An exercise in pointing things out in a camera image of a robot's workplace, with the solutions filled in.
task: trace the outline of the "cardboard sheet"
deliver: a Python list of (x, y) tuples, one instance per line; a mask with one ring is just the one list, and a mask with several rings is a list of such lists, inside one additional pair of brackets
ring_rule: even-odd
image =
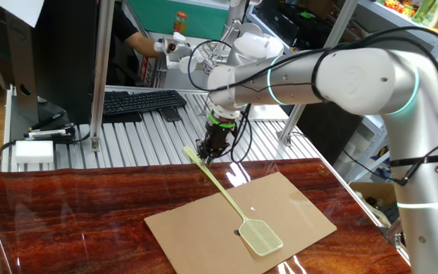
[(248, 218), (266, 221), (284, 246), (264, 257), (250, 252), (235, 234), (243, 220), (217, 193), (145, 219), (178, 274), (264, 273), (336, 230), (280, 173), (227, 192)]

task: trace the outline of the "fly swatter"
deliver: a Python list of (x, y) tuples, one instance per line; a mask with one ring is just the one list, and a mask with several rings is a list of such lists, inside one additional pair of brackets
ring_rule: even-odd
[(201, 160), (190, 147), (186, 146), (183, 148), (183, 151), (195, 164), (197, 164), (198, 167), (200, 167), (200, 169), (202, 169), (202, 171), (204, 171), (209, 179), (211, 179), (221, 191), (224, 198), (226, 198), (226, 200), (234, 207), (234, 209), (236, 209), (241, 218), (243, 218), (243, 223), (240, 226), (240, 236), (243, 237), (244, 241), (248, 243), (248, 245), (256, 254), (259, 256), (266, 256), (283, 247), (283, 242), (264, 221), (253, 220), (244, 215), (240, 207), (237, 206), (227, 191), (216, 180), (209, 169), (202, 164)]

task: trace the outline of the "keyboard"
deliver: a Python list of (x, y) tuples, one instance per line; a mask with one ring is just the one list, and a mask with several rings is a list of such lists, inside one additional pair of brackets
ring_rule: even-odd
[(104, 115), (147, 112), (164, 107), (183, 107), (187, 101), (176, 91), (117, 94), (104, 99)]

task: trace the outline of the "white box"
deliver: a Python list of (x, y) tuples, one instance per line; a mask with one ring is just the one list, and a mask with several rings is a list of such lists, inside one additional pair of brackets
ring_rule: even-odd
[(16, 141), (17, 164), (53, 163), (53, 141)]

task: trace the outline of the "glossy wood surface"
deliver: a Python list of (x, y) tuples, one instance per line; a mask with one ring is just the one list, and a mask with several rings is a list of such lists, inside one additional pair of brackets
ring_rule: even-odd
[[(252, 179), (280, 171), (338, 228), (267, 273), (411, 272), (320, 160), (243, 166)], [(211, 171), (226, 188), (242, 176)], [(144, 218), (217, 192), (194, 165), (0, 173), (1, 262), (7, 273), (174, 273)]]

